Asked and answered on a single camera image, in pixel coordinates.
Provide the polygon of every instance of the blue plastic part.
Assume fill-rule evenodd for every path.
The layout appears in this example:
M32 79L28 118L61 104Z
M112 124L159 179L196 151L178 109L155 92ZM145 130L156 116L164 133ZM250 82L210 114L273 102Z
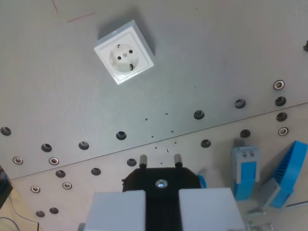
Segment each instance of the blue plastic part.
M242 163L241 183L234 181L234 197L237 201L248 200L255 185L256 162Z
M206 181L205 181L204 177L201 176L201 175L199 175L199 174L197 175L197 177L199 178L201 187L204 188L204 189L206 189Z
M272 200L270 206L282 208L286 200L292 194L293 187L305 161L307 148L307 144L295 141L279 164L273 177L276 179L281 189Z

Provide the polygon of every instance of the white wall outlet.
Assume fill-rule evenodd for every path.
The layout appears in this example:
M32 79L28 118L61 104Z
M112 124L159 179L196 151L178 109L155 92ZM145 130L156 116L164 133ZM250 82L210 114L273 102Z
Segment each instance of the white wall outlet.
M154 66L154 55L135 20L98 40L94 50L117 84Z

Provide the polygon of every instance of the blue heat sink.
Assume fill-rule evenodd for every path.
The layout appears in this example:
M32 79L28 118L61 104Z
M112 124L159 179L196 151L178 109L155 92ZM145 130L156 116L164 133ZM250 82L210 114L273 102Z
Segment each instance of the blue heat sink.
M300 170L305 161L308 145L295 141L286 156L283 158L273 177L280 185L280 191L272 200L270 206L282 208L293 192Z

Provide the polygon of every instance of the red line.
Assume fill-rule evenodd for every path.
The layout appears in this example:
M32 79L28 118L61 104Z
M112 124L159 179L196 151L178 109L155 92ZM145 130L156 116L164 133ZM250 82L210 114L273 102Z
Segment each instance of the red line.
M56 12L58 13L58 8L57 8L57 6L56 6L56 3L54 3L54 0L52 0L52 2L53 2L53 6L54 6Z
M81 16L81 17L78 17L78 18L74 18L74 19L68 20L67 22L70 23L70 22L75 21L75 20L77 20L77 19L84 18L84 17L88 17L88 16L90 16L90 15L92 15L92 14L95 14L95 13L96 13L96 12L92 12L92 13L86 14L86 15L84 15L84 16Z

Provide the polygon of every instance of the mounting hole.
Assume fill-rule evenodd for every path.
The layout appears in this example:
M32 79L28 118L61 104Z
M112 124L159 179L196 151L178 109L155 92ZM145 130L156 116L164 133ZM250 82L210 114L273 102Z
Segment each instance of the mounting hole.
M285 103L287 102L287 99L283 96L279 96L276 100L275 100L275 104L276 106L283 106L285 105Z
M237 109L242 109L245 106L246 106L246 101L244 99L239 99L239 100L235 101L235 107Z
M276 82L274 82L273 87L274 87L275 90L281 90L284 87L284 81L277 80Z
M244 130L241 131L241 133L240 133L240 137L242 137L242 138L247 138L247 137L249 137L249 136L250 136L250 131L247 130L247 129L244 129Z
M95 167L95 168L92 168L91 173L95 176L98 176L102 173L102 171L99 168Z
M208 148L209 146L211 146L211 141L210 140L203 140L203 141L201 141L201 146L203 148Z
M204 112L201 110L197 110L194 112L193 117L195 119L202 119L204 117Z
M50 208L49 211L52 213L52 214L58 214L59 213L59 210L57 208Z
M41 149L42 149L44 152L47 152L47 153L49 153L49 152L52 151L51 145L50 145L50 144L47 144L47 143L42 144Z
M43 218L45 216L45 213L43 211L37 211L35 215L37 215L39 218Z
M118 140L121 141L126 139L126 133L123 131L119 131L115 136Z
M286 112L280 112L277 116L276 116L276 120L279 122L283 122L287 119L288 114Z
M12 133L12 131L8 127L2 127L0 129L0 131L1 131L2 135L4 135L4 136L9 136Z
M90 147L89 143L85 141L80 142L78 146L82 150L87 150Z
M56 176L63 178L63 177L65 177L65 172L63 170L58 170L58 171L56 171Z
M128 166L134 167L137 164L137 161L135 159L128 159L126 163Z

